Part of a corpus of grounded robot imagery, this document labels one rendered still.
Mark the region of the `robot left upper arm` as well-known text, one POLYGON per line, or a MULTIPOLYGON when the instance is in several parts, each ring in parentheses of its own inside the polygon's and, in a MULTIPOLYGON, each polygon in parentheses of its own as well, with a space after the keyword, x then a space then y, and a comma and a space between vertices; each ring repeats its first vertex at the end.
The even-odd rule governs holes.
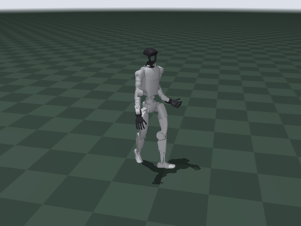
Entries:
MULTIPOLYGON (((160 68, 160 79, 161 79, 161 76, 162 76, 162 74, 163 74, 163 72, 164 72, 164 68, 162 68, 162 67, 160 67, 160 66, 158 66, 159 68, 160 68)), ((160 89, 160 85, 159 85, 159 89, 160 89)))

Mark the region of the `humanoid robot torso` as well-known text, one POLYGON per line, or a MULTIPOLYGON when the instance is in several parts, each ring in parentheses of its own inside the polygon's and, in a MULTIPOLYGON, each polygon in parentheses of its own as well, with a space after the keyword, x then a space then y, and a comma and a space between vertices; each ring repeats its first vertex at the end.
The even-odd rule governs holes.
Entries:
POLYGON ((157 109, 157 101, 154 100, 154 95, 158 93, 160 68, 153 65, 154 68, 149 68, 150 65, 144 66, 141 69, 145 70, 141 90, 143 95, 147 96, 143 102, 143 108, 147 108, 147 113, 152 113, 157 109))

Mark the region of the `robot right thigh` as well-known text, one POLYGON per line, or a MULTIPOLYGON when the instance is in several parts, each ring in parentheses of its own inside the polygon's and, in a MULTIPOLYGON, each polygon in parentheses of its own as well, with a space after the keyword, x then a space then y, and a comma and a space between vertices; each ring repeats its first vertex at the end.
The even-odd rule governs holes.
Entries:
MULTIPOLYGON (((139 139, 140 140, 146 138, 146 133, 147 133, 148 125, 149 125, 149 115, 147 113, 147 108, 144 107, 144 108, 141 109, 141 111, 142 111, 142 117, 146 121, 147 125, 143 121, 143 125, 144 125, 145 129, 143 128, 143 126, 142 126, 142 130, 141 130, 141 127, 139 129, 138 133, 139 133, 139 139)), ((140 124, 139 124, 139 126, 140 126, 140 124)))

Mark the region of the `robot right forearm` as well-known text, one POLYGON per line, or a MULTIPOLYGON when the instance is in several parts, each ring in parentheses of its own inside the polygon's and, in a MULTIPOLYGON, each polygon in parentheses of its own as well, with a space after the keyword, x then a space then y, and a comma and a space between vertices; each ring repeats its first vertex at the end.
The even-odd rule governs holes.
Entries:
POLYGON ((135 112, 136 114, 140 114, 140 109, 141 109, 141 98, 137 96, 138 91, 135 90, 135 96, 134 96, 134 100, 135 100, 135 112))

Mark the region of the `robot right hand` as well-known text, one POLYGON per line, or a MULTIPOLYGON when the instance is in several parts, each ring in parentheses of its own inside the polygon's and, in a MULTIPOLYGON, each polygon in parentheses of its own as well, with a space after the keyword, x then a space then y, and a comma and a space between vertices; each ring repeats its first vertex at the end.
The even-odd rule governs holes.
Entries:
MULTIPOLYGON (((143 121, 144 121, 144 123, 147 125, 147 123, 146 123, 146 121, 143 119, 143 117, 142 117, 142 111, 140 110, 140 114, 135 114, 136 116, 137 116, 137 118, 136 118, 136 120, 135 120, 135 122, 136 122, 136 129, 140 129, 140 127, 141 127, 141 130, 142 130, 142 126, 143 126, 143 128, 144 128, 144 125, 143 125, 143 121), (139 126, 139 124, 140 124, 140 126, 139 126), (142 125, 141 125, 142 124, 142 125), (138 128, 137 128, 137 126, 138 126, 138 128)), ((144 128, 145 129, 145 128, 144 128)))

